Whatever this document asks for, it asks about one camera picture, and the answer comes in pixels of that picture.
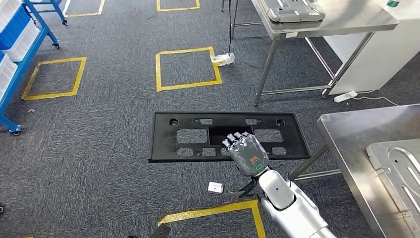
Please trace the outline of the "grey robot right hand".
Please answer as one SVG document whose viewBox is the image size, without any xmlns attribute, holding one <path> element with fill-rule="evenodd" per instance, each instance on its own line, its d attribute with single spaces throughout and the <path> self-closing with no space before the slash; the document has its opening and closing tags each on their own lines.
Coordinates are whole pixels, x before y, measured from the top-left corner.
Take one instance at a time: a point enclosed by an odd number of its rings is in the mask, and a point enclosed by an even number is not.
<svg viewBox="0 0 420 238">
<path fill-rule="evenodd" d="M 246 131 L 229 134 L 222 144 L 246 177 L 257 177 L 269 166 L 268 154 L 253 134 Z"/>
</svg>

